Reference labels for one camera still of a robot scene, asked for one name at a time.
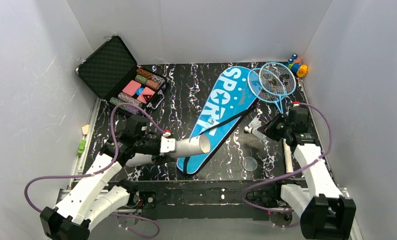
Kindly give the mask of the white shuttlecock tube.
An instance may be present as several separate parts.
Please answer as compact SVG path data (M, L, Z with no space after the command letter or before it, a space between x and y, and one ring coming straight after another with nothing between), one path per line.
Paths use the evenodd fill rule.
M167 157L166 163L174 162L178 158L186 158L196 155L207 154L211 150L211 143L206 135L194 136L182 140L176 140L176 152L169 154L161 154ZM128 167L136 167L147 164L132 164L132 158L126 164Z

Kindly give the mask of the clear plastic tube lid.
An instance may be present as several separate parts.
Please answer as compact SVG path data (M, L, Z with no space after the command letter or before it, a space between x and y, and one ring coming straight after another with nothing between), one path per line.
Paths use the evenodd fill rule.
M253 172L258 168L258 162L254 157L247 156L242 162L243 168L248 172Z

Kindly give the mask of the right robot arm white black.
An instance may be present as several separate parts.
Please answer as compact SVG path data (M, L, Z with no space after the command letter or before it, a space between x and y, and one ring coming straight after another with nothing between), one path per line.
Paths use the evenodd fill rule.
M308 192L295 184L281 186L280 196L299 216L300 230L308 240L347 240L356 213L353 199L334 183L317 137L309 131L309 104L295 103L287 116L278 114L257 131L274 140L285 140L300 166Z

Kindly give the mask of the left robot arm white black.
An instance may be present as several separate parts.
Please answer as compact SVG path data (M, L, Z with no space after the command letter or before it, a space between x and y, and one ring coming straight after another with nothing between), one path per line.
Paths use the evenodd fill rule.
M105 195L99 194L135 156L151 158L160 154L161 141L146 135L149 123L144 116L129 117L125 128L100 149L86 176L53 208L41 211L41 224L48 238L86 240L92 229L118 208L139 204L138 186L130 180L120 180Z

